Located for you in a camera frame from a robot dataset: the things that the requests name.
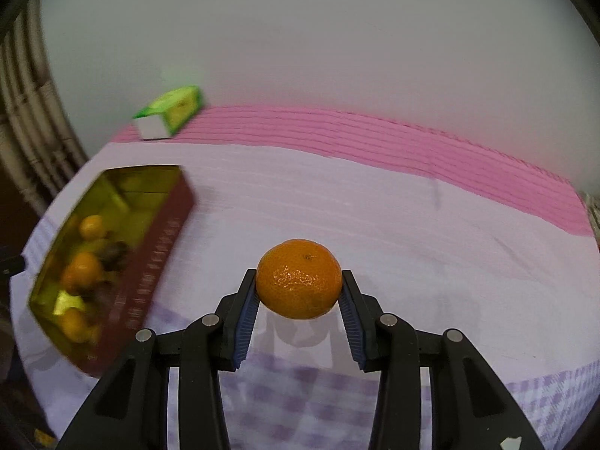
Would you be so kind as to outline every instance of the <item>white wall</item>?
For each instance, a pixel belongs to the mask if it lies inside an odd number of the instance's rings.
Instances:
[[[568,0],[42,0],[95,153],[161,92],[455,132],[600,192],[600,49]]]

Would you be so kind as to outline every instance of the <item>tray of fruit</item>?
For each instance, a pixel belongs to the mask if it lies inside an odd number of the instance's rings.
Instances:
[[[101,375],[140,329],[194,205],[176,165],[102,172],[59,230],[29,296],[56,348]]]

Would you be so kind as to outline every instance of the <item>dark fruit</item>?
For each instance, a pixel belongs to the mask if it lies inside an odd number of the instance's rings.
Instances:
[[[97,321],[110,309],[114,288],[115,285],[112,282],[99,281],[89,291],[81,294],[81,297],[88,306],[87,311],[92,321]]]
[[[130,248],[124,241],[111,241],[103,249],[99,250],[96,255],[104,270],[124,270],[127,266],[127,257],[129,256]]]

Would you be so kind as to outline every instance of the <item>metal screw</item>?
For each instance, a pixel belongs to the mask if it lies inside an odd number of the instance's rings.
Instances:
[[[398,318],[396,318],[393,314],[384,313],[379,317],[379,321],[381,321],[385,326],[394,326],[398,323]]]
[[[152,332],[147,329],[144,328],[143,330],[139,330],[139,332],[136,333],[136,340],[139,342],[145,342],[148,341],[152,338]]]
[[[202,317],[202,324],[204,326],[215,326],[217,323],[219,322],[219,315],[218,314],[205,314]]]
[[[460,342],[463,340],[463,334],[458,330],[448,330],[446,336],[451,342]]]

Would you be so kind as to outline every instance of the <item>small paper scrap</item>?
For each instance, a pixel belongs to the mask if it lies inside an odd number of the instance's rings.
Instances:
[[[502,450],[519,450],[521,448],[521,437],[518,438],[506,438],[500,443]]]

